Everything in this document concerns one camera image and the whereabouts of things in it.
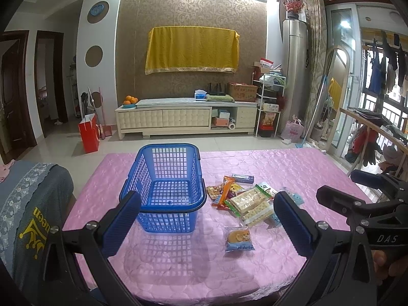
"yellow cloth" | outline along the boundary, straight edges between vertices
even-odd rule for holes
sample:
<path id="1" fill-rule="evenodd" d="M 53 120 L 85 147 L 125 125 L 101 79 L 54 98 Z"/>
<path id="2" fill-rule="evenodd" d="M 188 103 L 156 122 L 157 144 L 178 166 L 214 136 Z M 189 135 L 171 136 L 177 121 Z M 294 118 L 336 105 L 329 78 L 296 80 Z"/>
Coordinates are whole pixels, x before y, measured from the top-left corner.
<path id="1" fill-rule="evenodd" d="M 341 98 L 341 86 L 339 85 L 338 82 L 336 82 L 336 79 L 332 78 L 330 80 L 330 85 L 329 85 L 329 94 L 333 99 L 333 108 L 335 110 L 339 109 L 340 105 L 340 98 Z"/>
<path id="2" fill-rule="evenodd" d="M 235 72 L 239 34 L 200 26 L 161 26 L 149 32 L 145 73 L 171 71 Z"/>

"screw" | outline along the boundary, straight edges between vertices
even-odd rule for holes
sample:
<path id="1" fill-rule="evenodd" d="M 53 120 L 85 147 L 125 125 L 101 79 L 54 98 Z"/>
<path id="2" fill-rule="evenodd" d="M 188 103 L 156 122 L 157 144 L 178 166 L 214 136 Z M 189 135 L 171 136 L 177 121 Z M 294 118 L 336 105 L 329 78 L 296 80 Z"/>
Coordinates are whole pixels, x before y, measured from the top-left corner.
<path id="1" fill-rule="evenodd" d="M 86 226 L 86 228 L 88 230 L 93 230 L 98 226 L 98 222 L 97 221 L 89 221 L 85 226 Z"/>
<path id="2" fill-rule="evenodd" d="M 50 232 L 51 232 L 51 233 L 57 233 L 59 230 L 60 230 L 60 228 L 58 228 L 57 226 L 52 226 L 52 227 L 50 228 Z"/>
<path id="3" fill-rule="evenodd" d="M 364 228 L 362 226 L 357 226 L 356 231 L 361 235 L 365 232 L 365 230 L 364 230 Z"/>
<path id="4" fill-rule="evenodd" d="M 327 230 L 329 228 L 329 224 L 325 221 L 319 221 L 317 223 L 317 226 L 321 229 L 321 230 Z"/>

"pink quilted bedspread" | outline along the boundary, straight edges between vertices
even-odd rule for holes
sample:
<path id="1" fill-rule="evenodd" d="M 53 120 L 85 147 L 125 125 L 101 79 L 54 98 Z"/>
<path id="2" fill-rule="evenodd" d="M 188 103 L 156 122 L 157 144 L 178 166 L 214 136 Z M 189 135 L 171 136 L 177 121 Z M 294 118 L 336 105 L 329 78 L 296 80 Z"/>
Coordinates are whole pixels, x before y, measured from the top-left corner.
<path id="1" fill-rule="evenodd" d="M 314 220 L 349 230 L 339 214 L 318 204 L 316 191 L 329 185 L 370 202 L 368 197 L 329 158 L 312 148 L 202 152 L 201 168 L 207 186 L 219 185 L 224 175 L 249 174 L 279 190 L 299 193 Z M 100 220 L 118 204 L 122 185 L 136 154 L 108 154 L 96 168 L 70 213 L 64 230 Z M 255 251 L 224 252 L 224 226 L 237 226 L 229 212 L 207 203 L 199 210 L 192 234 L 149 234 L 138 222 L 132 226 L 113 268 L 136 296 L 172 305 L 210 305 L 258 299 L 289 284 L 305 262 L 297 255 L 285 230 L 264 222 L 251 228 Z M 83 257 L 79 264 L 90 288 L 95 281 Z"/>

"potted plant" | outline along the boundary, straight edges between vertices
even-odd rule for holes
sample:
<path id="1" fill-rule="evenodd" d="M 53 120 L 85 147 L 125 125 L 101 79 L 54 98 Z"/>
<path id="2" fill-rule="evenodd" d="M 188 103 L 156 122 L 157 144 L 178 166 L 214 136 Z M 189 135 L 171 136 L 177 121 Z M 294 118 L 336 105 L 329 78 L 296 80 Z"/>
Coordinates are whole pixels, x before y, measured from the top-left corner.
<path id="1" fill-rule="evenodd" d="M 299 19 L 299 13 L 305 6 L 301 0 L 285 0 L 283 4 L 286 7 L 287 17 L 289 19 Z"/>

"blue plastic basket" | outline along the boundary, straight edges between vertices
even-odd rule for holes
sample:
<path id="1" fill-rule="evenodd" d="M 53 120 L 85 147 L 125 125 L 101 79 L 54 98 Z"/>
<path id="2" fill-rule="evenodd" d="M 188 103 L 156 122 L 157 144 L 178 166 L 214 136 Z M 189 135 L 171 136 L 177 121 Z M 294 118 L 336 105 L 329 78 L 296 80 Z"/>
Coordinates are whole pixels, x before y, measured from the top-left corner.
<path id="1" fill-rule="evenodd" d="M 190 233 L 206 199 L 200 155 L 191 144 L 142 147 L 123 185 L 120 199 L 137 191 L 142 207 L 137 220 L 150 233 Z"/>

